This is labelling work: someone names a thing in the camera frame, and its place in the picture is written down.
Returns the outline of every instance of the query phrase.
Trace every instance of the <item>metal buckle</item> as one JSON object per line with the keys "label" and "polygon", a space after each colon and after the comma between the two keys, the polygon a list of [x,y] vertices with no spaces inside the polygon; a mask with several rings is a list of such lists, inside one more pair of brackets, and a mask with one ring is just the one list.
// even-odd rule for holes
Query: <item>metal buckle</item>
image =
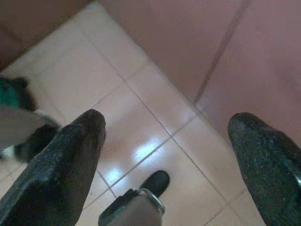
{"label": "metal buckle", "polygon": [[165,213],[165,206],[150,190],[141,188],[138,190],[138,194],[147,198],[163,216]]}

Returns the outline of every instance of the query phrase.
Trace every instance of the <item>floor tile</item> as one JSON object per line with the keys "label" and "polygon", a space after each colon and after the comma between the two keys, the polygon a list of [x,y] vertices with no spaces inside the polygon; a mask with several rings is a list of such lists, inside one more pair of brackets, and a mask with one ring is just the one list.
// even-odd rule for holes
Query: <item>floor tile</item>
{"label": "floor tile", "polygon": [[0,199],[5,195],[5,193],[10,189],[13,185],[14,179],[11,175],[4,178],[0,181]]}
{"label": "floor tile", "polygon": [[38,79],[30,81],[28,89],[33,97],[37,109],[56,120],[62,126],[67,124],[65,117],[50,101]]}
{"label": "floor tile", "polygon": [[110,19],[109,14],[98,1],[86,5],[79,13],[73,17],[73,21],[87,34],[95,32]]}
{"label": "floor tile", "polygon": [[23,163],[15,172],[11,174],[14,180],[17,180],[17,178],[21,175],[21,173],[24,171],[24,169],[27,167],[27,163]]}
{"label": "floor tile", "polygon": [[81,213],[76,226],[97,226],[99,215],[115,200],[113,193],[108,190]]}
{"label": "floor tile", "polygon": [[4,159],[4,160],[1,160],[1,161],[6,166],[6,168],[8,169],[9,173],[15,172],[22,165],[21,162],[14,161],[14,160],[11,160],[11,159]]}
{"label": "floor tile", "polygon": [[154,63],[140,70],[128,84],[171,134],[196,115]]}
{"label": "floor tile", "polygon": [[225,205],[222,197],[190,161],[174,140],[170,139],[150,157],[112,187],[116,195],[129,188],[137,189],[157,170],[165,170],[170,185],[160,200],[166,207],[163,225],[203,225]]}
{"label": "floor tile", "polygon": [[234,152],[205,120],[197,117],[175,139],[228,201],[246,188]]}
{"label": "floor tile", "polygon": [[36,74],[33,72],[30,62],[31,62],[31,56],[24,53],[22,56],[20,56],[14,62],[12,62],[8,67],[2,70],[0,74],[8,78],[16,78],[16,77],[32,78]]}
{"label": "floor tile", "polygon": [[8,169],[5,167],[3,161],[0,161],[0,180],[7,177],[9,175]]}
{"label": "floor tile", "polygon": [[88,36],[124,79],[148,61],[142,49],[113,19],[108,20],[101,29],[91,29]]}
{"label": "floor tile", "polygon": [[87,41],[68,51],[39,81],[68,123],[122,83],[104,57]]}
{"label": "floor tile", "polygon": [[237,198],[231,206],[248,226],[265,226],[255,203],[248,191]]}
{"label": "floor tile", "polygon": [[31,56],[33,72],[40,76],[41,72],[56,62],[65,51],[85,38],[74,22],[64,23],[26,53]]}
{"label": "floor tile", "polygon": [[230,207],[220,212],[206,226],[242,226],[243,224]]}
{"label": "floor tile", "polygon": [[169,135],[131,89],[123,85],[94,109],[106,119],[98,169],[109,185],[155,150]]}
{"label": "floor tile", "polygon": [[90,187],[89,194],[86,198],[84,208],[94,201],[98,196],[104,193],[109,187],[106,185],[105,181],[102,179],[100,174],[96,171],[94,178]]}

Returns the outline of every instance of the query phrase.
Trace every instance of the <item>shoe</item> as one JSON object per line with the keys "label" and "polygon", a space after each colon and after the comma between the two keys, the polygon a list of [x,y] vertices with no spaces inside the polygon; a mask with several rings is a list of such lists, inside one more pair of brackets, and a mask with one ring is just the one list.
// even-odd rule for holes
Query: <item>shoe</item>
{"label": "shoe", "polygon": [[169,175],[162,170],[154,172],[144,183],[140,186],[151,191],[157,198],[166,190],[169,185]]}

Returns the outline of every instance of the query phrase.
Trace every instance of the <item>wall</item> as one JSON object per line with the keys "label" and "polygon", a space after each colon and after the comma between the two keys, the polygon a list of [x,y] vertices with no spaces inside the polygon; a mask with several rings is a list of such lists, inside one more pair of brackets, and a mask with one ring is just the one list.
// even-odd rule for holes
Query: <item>wall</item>
{"label": "wall", "polygon": [[227,137],[230,117],[251,112],[301,145],[301,3],[253,0],[197,107]]}
{"label": "wall", "polygon": [[89,2],[90,0],[0,1],[0,69]]}
{"label": "wall", "polygon": [[101,0],[227,139],[251,112],[301,145],[298,0]]}

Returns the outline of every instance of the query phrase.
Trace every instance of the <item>tile grout line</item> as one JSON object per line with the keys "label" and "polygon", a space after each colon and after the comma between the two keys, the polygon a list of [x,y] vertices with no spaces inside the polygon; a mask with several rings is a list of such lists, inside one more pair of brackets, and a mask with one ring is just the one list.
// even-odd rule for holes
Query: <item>tile grout line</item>
{"label": "tile grout line", "polygon": [[79,40],[77,43],[71,45],[70,47],[68,47],[65,51],[63,51],[51,64],[49,64],[47,67],[45,67],[43,70],[41,70],[39,72],[39,74],[37,74],[36,72],[34,73],[35,75],[32,77],[32,79],[36,79],[42,76],[42,74],[50,69],[51,67],[53,67],[56,63],[58,63],[62,57],[64,57],[69,51],[71,51],[76,45],[78,45],[80,42],[82,42],[82,40]]}
{"label": "tile grout line", "polygon": [[172,133],[168,131],[168,129],[158,120],[158,118],[155,116],[155,114],[148,108],[148,106],[141,100],[141,98],[138,96],[138,94],[129,86],[129,84],[126,82],[127,87],[134,93],[134,95],[140,100],[140,102],[146,107],[146,109],[152,114],[152,116],[157,120],[157,122],[160,123],[160,125],[164,128],[164,130],[172,136]]}
{"label": "tile grout line", "polygon": [[[98,51],[98,53],[99,54],[101,54],[102,55],[102,57],[105,59],[105,61],[112,67],[112,69],[116,72],[116,74],[123,80],[123,82],[125,83],[126,82],[126,79],[125,78],[123,78],[122,76],[121,76],[121,74],[117,71],[117,69],[114,67],[114,65],[108,60],[108,58],[103,54],[103,52],[99,49],[99,47],[97,46],[97,44],[90,38],[90,36],[88,35],[88,34],[86,34],[82,29],[81,29],[81,31],[82,31],[82,33],[84,34],[84,36],[87,38],[87,40],[89,41],[89,43]],[[147,63],[149,63],[149,60],[142,66],[142,67],[144,67],[144,66],[146,66],[147,65]],[[132,76],[134,76],[138,71],[140,71],[141,70],[141,68],[138,68],[137,69],[137,71],[135,71],[135,72],[133,72],[130,76],[129,76],[129,78],[130,77],[132,77]]]}
{"label": "tile grout line", "polygon": [[[138,166],[140,163],[142,163],[145,159],[147,159],[149,156],[151,156],[154,152],[156,152],[161,146],[163,146],[168,140],[170,140],[171,137],[169,137],[168,139],[166,139],[165,141],[163,141],[162,144],[160,144],[155,150],[153,150],[151,153],[149,153],[147,156],[145,156],[142,160],[140,160],[133,168],[131,168],[126,174],[124,174],[122,177],[120,177],[116,182],[114,182],[111,186],[109,186],[109,184],[107,183],[107,181],[105,180],[105,178],[102,176],[102,174],[99,172],[98,169],[96,169],[99,173],[99,175],[102,177],[102,179],[105,181],[106,185],[109,187],[108,189],[105,190],[105,192],[111,190],[111,192],[113,193],[113,195],[115,196],[115,198],[117,198],[117,196],[115,195],[115,193],[113,192],[113,190],[111,189],[114,185],[116,185],[119,181],[121,181],[127,174],[129,174],[134,168],[136,168],[136,166]],[[100,198],[105,192],[103,192],[100,196],[98,196],[96,199],[94,199],[89,205],[91,205],[93,202],[95,202],[98,198]]]}
{"label": "tile grout line", "polygon": [[107,191],[109,191],[110,189],[107,188],[104,192],[102,192],[98,197],[96,197],[95,199],[93,199],[93,201],[91,201],[86,207],[83,208],[83,211],[89,207],[90,205],[92,205],[92,203],[94,203],[96,200],[98,200],[103,194],[105,194]]}
{"label": "tile grout line", "polygon": [[217,214],[215,214],[212,218],[210,218],[210,220],[208,220],[203,226],[208,225],[211,221],[213,221],[217,215],[219,215],[221,212],[223,212],[226,208],[228,207],[228,205],[223,206],[218,212]]}
{"label": "tile grout line", "polygon": [[91,108],[94,108],[95,106],[99,105],[105,98],[107,98],[109,95],[113,94],[116,90],[118,90],[121,86],[125,85],[124,82],[122,82],[121,84],[117,85],[116,87],[112,88],[111,90],[109,90],[104,97],[102,97],[100,100],[98,100],[96,102],[96,104],[94,104]]}
{"label": "tile grout line", "polygon": [[128,78],[124,79],[125,82],[127,82],[127,81],[131,80],[132,78],[136,77],[139,74],[139,72],[141,72],[144,68],[146,68],[150,64],[151,64],[151,60],[148,58],[148,60],[145,63],[143,63],[137,70],[135,70],[131,75],[129,75]]}
{"label": "tile grout line", "polygon": [[23,165],[23,163],[22,163],[20,166],[18,166],[13,172],[11,172],[10,170],[8,170],[8,167],[6,166],[6,164],[4,164],[3,162],[2,162],[2,164],[3,164],[4,167],[7,169],[8,174],[7,174],[6,176],[4,176],[2,179],[0,179],[0,183],[1,183],[5,178],[8,178],[9,176],[12,176],[12,178],[14,179],[14,181],[17,180],[17,178],[16,178],[16,179],[14,178],[13,173],[15,173],[18,169],[20,169],[21,166]]}
{"label": "tile grout line", "polygon": [[191,118],[189,118],[185,123],[183,123],[183,125],[176,129],[173,134],[172,134],[172,137],[175,136],[178,132],[180,132],[184,127],[186,127],[188,124],[190,124],[193,120],[195,120],[196,118],[198,118],[198,115],[195,114],[193,116],[191,116]]}
{"label": "tile grout line", "polygon": [[96,169],[96,171],[98,172],[98,174],[100,175],[100,177],[104,180],[105,184],[108,186],[109,190],[113,193],[113,195],[115,196],[115,198],[117,198],[117,196],[115,195],[115,193],[113,192],[113,190],[110,188],[110,185],[108,184],[108,182],[106,181],[106,179],[103,177],[103,175],[99,172],[98,169]]}
{"label": "tile grout line", "polygon": [[46,89],[44,88],[44,85],[42,84],[42,82],[40,82],[39,78],[36,78],[36,83],[38,84],[38,86],[41,87],[41,91],[45,94],[45,96],[48,98],[48,100],[50,101],[50,103],[52,104],[52,106],[54,107],[54,109],[56,110],[56,112],[59,113],[59,115],[63,118],[64,122],[67,123],[67,118],[65,117],[65,115],[62,113],[62,111],[53,103],[53,101],[51,100],[51,98],[49,97],[48,93],[46,92]]}
{"label": "tile grout line", "polygon": [[209,178],[205,175],[205,173],[201,170],[201,168],[193,161],[193,159],[184,151],[184,149],[180,146],[180,144],[176,141],[174,136],[172,136],[172,139],[177,143],[177,145],[180,147],[180,149],[185,153],[185,155],[191,160],[191,162],[197,167],[197,169],[203,174],[203,176],[207,179],[207,181],[210,183],[210,185],[217,191],[217,193],[224,199],[225,203],[228,204],[228,201],[225,199],[225,197],[220,193],[220,191],[215,187],[215,185],[209,180]]}
{"label": "tile grout line", "polygon": [[245,225],[247,225],[246,222],[241,218],[241,216],[236,212],[236,210],[231,206],[231,204],[232,204],[234,201],[236,201],[237,199],[239,199],[239,198],[240,198],[245,192],[247,192],[247,191],[248,191],[248,189],[245,189],[244,191],[242,191],[241,194],[238,195],[235,199],[233,199],[232,202],[229,204],[230,209],[234,212],[234,214],[238,217],[238,219],[239,219],[242,223],[244,223]]}
{"label": "tile grout line", "polygon": [[147,156],[145,156],[143,159],[141,159],[135,166],[133,166],[126,174],[124,174],[122,177],[120,177],[116,182],[114,182],[111,186],[113,187],[116,185],[119,181],[121,181],[127,174],[129,174],[133,169],[135,169],[138,165],[140,165],[144,160],[146,160],[148,157],[150,157],[153,153],[155,153],[159,148],[161,148],[165,143],[167,143],[172,137],[169,136],[165,141],[163,141],[158,147],[156,147],[152,152],[150,152]]}

